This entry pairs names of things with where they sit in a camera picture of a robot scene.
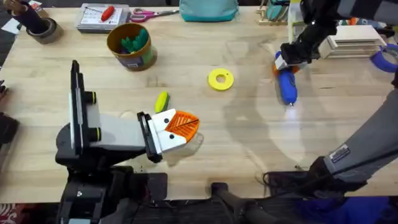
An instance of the cable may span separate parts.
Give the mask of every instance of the cable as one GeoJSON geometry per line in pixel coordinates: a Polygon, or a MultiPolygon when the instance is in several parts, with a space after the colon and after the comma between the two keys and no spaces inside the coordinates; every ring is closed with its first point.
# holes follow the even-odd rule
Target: cable
{"type": "Polygon", "coordinates": [[[358,167],[361,167],[361,166],[368,165],[368,164],[370,164],[370,163],[379,161],[379,160],[381,160],[381,159],[385,159],[385,158],[390,157],[390,156],[394,156],[394,155],[396,155],[396,154],[398,154],[398,149],[393,150],[393,151],[390,151],[390,152],[387,152],[387,153],[384,153],[384,154],[381,154],[380,156],[376,156],[376,157],[367,159],[367,160],[362,161],[362,162],[358,162],[358,163],[356,163],[356,164],[354,164],[354,165],[348,166],[348,167],[343,168],[343,169],[340,169],[340,170],[338,170],[338,171],[334,171],[334,172],[331,173],[331,174],[323,175],[323,176],[319,177],[318,179],[309,181],[308,183],[303,184],[303,185],[300,185],[300,186],[298,186],[298,187],[295,187],[295,188],[293,188],[293,189],[291,189],[291,190],[287,190],[287,191],[285,191],[285,192],[281,192],[281,193],[279,193],[279,194],[275,194],[275,195],[271,195],[271,196],[269,196],[269,197],[266,197],[266,198],[264,198],[264,200],[269,200],[269,199],[276,198],[276,197],[280,197],[280,196],[287,195],[287,194],[290,194],[290,193],[298,192],[299,190],[303,190],[303,189],[305,189],[305,188],[307,188],[307,187],[309,187],[309,186],[311,186],[311,185],[314,185],[314,184],[316,184],[316,183],[318,183],[318,182],[321,182],[321,181],[323,181],[323,180],[325,180],[325,179],[327,179],[327,178],[333,177],[334,175],[338,175],[338,174],[340,174],[340,173],[347,172],[347,171],[349,171],[349,170],[352,170],[352,169],[355,169],[355,168],[358,168],[358,167]]]}
{"type": "MultiPolygon", "coordinates": [[[[267,180],[266,180],[266,176],[269,175],[271,172],[266,172],[262,175],[262,182],[264,183],[264,185],[266,187],[269,187],[270,189],[274,188],[274,189],[281,189],[282,187],[279,185],[272,185],[270,184],[267,180]]],[[[286,179],[291,179],[292,177],[288,174],[284,174],[284,173],[278,173],[279,176],[285,177],[286,179]]]]}
{"type": "Polygon", "coordinates": [[[137,209],[136,209],[136,211],[134,212],[134,215],[132,216],[132,219],[131,219],[131,221],[130,221],[130,224],[132,224],[133,222],[134,222],[134,219],[136,218],[136,216],[137,216],[137,213],[138,213],[138,210],[139,210],[139,207],[141,206],[141,204],[138,204],[138,206],[137,206],[137,209]]]}
{"type": "Polygon", "coordinates": [[[226,215],[228,216],[228,218],[229,218],[229,222],[230,222],[231,224],[235,224],[235,218],[232,216],[231,212],[228,210],[228,207],[226,206],[226,204],[225,204],[225,202],[223,201],[223,199],[221,199],[221,198],[218,197],[218,198],[216,199],[216,201],[218,201],[218,202],[221,204],[221,206],[223,207],[225,214],[226,214],[226,215]]]}
{"type": "Polygon", "coordinates": [[[181,208],[186,208],[189,207],[191,205],[198,205],[201,203],[205,203],[205,202],[209,202],[210,200],[212,200],[212,198],[208,198],[208,199],[204,199],[204,200],[199,200],[197,202],[192,202],[192,203],[186,203],[185,205],[179,205],[179,206],[171,206],[169,203],[167,203],[168,206],[166,207],[162,207],[162,206],[157,206],[156,204],[152,204],[152,205],[148,205],[148,204],[142,204],[145,207],[149,207],[149,208],[160,208],[160,209],[181,209],[181,208]]]}

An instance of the scissors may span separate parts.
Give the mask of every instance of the scissors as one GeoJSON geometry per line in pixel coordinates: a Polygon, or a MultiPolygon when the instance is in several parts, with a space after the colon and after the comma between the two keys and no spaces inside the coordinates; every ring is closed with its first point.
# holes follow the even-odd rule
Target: scissors
{"type": "Polygon", "coordinates": [[[178,13],[179,10],[169,10],[169,11],[162,11],[162,12],[154,12],[154,11],[147,11],[144,9],[137,8],[133,10],[131,15],[131,20],[133,22],[145,22],[150,18],[158,17],[158,16],[168,16],[175,13],[178,13]]]}

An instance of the blue glue gun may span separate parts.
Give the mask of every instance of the blue glue gun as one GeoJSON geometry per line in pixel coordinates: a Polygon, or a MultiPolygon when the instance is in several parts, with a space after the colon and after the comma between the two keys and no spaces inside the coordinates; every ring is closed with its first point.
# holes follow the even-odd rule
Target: blue glue gun
{"type": "MultiPolygon", "coordinates": [[[[277,52],[275,58],[278,58],[280,52],[277,52]]],[[[286,105],[293,106],[297,100],[297,88],[292,68],[285,68],[279,71],[278,82],[280,95],[286,105]]]]}

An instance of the yellow tape roll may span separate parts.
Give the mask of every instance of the yellow tape roll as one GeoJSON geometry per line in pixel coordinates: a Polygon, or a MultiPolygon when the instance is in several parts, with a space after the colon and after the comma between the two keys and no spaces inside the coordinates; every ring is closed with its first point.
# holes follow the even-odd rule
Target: yellow tape roll
{"type": "Polygon", "coordinates": [[[227,90],[231,88],[234,83],[233,74],[225,68],[216,68],[210,72],[208,76],[208,82],[211,87],[216,90],[227,90]],[[220,83],[217,81],[217,77],[223,77],[224,82],[220,83]]]}

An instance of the label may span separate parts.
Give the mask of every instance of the label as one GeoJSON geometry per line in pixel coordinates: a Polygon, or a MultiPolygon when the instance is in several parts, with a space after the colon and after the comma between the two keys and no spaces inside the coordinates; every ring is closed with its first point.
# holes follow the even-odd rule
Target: label
{"type": "Polygon", "coordinates": [[[348,154],[350,153],[350,149],[346,144],[343,144],[342,146],[340,146],[338,149],[336,149],[334,152],[332,152],[329,155],[329,158],[331,160],[332,163],[336,163],[338,162],[340,159],[348,156],[348,154]]]}
{"type": "Polygon", "coordinates": [[[142,56],[138,57],[117,57],[120,63],[127,68],[137,68],[142,67],[152,60],[152,47],[144,53],[142,56]]]}

